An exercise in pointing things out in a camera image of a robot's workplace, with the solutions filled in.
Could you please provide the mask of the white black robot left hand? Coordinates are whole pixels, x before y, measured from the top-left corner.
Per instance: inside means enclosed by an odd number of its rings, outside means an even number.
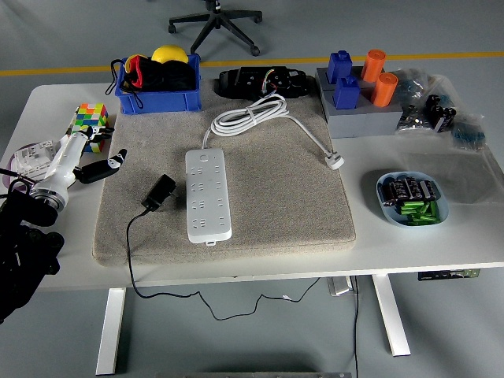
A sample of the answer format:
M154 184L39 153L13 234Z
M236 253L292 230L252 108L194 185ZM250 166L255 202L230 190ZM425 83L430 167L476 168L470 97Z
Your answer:
M85 129L72 133L56 153L44 178L33 186L31 193L52 191L61 195L76 180L89 184L116 173L124 164L126 149L121 149L118 154L105 160L78 167L84 147L96 139L98 141L110 139L111 132L113 132L112 128L87 126Z

